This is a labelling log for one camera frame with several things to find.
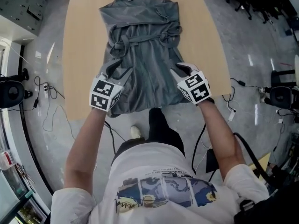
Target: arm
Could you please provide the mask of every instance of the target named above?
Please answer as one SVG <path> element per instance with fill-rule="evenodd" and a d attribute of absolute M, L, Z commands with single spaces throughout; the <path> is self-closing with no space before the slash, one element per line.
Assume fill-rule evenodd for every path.
<path fill-rule="evenodd" d="M 83 124 L 64 170 L 64 188 L 81 188 L 92 194 L 96 163 L 106 112 L 92 109 Z"/>
<path fill-rule="evenodd" d="M 198 104 L 203 114 L 210 141 L 219 164 L 223 180 L 231 168 L 245 164 L 240 144 L 219 110 L 210 101 Z"/>

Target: garment sleeve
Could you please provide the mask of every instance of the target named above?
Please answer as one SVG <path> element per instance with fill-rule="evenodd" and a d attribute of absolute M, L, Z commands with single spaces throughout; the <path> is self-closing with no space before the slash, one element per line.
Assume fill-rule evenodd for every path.
<path fill-rule="evenodd" d="M 233 167 L 224 179 L 224 185 L 255 203 L 269 198 L 266 186 L 255 176 L 245 164 Z"/>
<path fill-rule="evenodd" d="M 56 191 L 52 198 L 51 224 L 86 224 L 95 206 L 93 197 L 83 189 Z"/>

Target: gray robe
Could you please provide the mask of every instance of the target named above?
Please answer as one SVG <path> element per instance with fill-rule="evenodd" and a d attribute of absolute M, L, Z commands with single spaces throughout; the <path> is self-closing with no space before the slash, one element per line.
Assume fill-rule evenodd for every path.
<path fill-rule="evenodd" d="M 177 49 L 178 3 L 170 0 L 114 0 L 100 8 L 108 32 L 104 62 L 122 58 L 114 77 L 133 67 L 110 116 L 186 101 L 170 68 L 183 59 Z"/>

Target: floor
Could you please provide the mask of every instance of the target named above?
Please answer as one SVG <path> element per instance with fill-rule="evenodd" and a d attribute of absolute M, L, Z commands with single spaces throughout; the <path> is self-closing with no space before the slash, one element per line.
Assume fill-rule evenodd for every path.
<path fill-rule="evenodd" d="M 34 85 L 35 76 L 40 76 L 41 82 L 49 82 L 63 93 L 62 45 L 64 22 L 69 0 L 47 0 L 48 7 L 43 21 L 43 27 L 38 38 L 25 47 L 25 58 L 30 64 L 24 63 L 31 75 L 26 88 L 38 91 Z M 293 37 L 284 35 L 285 22 L 283 18 L 274 21 L 274 25 L 263 24 L 260 15 L 253 14 L 249 21 L 244 10 L 235 12 L 234 2 L 228 4 L 225 0 L 205 0 L 215 21 L 223 48 L 226 54 L 231 77 L 242 80 L 246 85 L 270 86 L 270 73 L 273 67 L 276 70 L 288 70 L 293 66 L 294 56 L 298 47 Z M 229 123 L 234 132 L 240 133 L 252 147 L 257 157 L 271 152 L 276 146 L 281 124 L 276 108 L 259 103 L 259 93 L 256 88 L 241 87 L 234 80 L 232 85 L 236 93 L 230 103 L 237 110 L 232 122 Z M 225 119 L 230 111 L 222 97 L 215 98 L 216 104 Z M 34 99 L 25 101 L 25 108 L 33 106 Z M 26 113 L 26 121 L 31 142 L 35 149 L 42 170 L 54 190 L 63 186 L 64 163 L 84 120 L 72 121 L 70 126 L 64 110 L 64 99 L 46 99 L 41 89 L 40 103 L 37 109 Z M 121 115 L 107 121 L 124 138 L 129 139 L 129 128 L 138 125 L 145 137 L 148 135 L 148 110 L 128 115 Z M 163 108 L 163 112 L 171 128 L 176 130 L 185 145 L 186 158 L 191 163 L 194 145 L 204 125 L 201 113 L 192 104 L 179 104 Z M 275 151 L 277 162 L 283 160 L 292 126 L 292 117 L 283 119 L 285 131 L 281 135 L 279 146 Z M 122 143 L 114 135 L 116 148 Z M 208 134 L 205 132 L 202 139 L 206 147 L 210 146 Z M 203 159 L 206 148 L 199 143 L 195 157 L 195 166 Z M 251 163 L 244 151 L 247 163 Z M 94 172 L 94 196 L 100 201 L 106 186 L 110 164 L 114 154 L 112 140 L 107 128 L 104 128 L 100 142 L 97 167 Z M 199 177 L 208 179 L 210 174 L 205 173 L 205 159 L 200 163 L 197 173 Z M 213 178 L 220 183 L 219 172 Z"/>

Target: cabinet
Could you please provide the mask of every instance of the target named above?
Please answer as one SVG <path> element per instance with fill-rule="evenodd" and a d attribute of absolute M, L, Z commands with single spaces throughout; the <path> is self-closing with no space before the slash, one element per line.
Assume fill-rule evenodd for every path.
<path fill-rule="evenodd" d="M 20 44 L 38 36 L 45 0 L 0 0 L 0 36 Z"/>

